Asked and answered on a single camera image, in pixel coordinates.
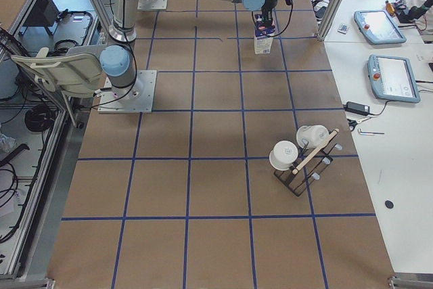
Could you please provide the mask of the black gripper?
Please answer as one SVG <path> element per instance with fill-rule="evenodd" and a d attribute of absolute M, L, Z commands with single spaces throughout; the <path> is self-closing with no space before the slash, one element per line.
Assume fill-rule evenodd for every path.
<path fill-rule="evenodd" d="M 263 22 L 272 22 L 273 21 L 273 4 L 264 4 L 262 6 L 262 17 L 263 17 Z"/>

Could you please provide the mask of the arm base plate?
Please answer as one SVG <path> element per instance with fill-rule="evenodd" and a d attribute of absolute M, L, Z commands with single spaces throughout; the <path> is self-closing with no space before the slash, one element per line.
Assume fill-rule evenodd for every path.
<path fill-rule="evenodd" d="M 168 0 L 139 0 L 137 10 L 141 12 L 164 11 L 167 5 Z"/>
<path fill-rule="evenodd" d="M 101 93 L 97 111 L 102 114 L 150 113 L 153 108 L 156 79 L 156 70 L 138 70 L 137 80 L 129 91 L 130 87 L 113 87 L 107 76 L 104 87 L 110 87 L 111 90 Z"/>

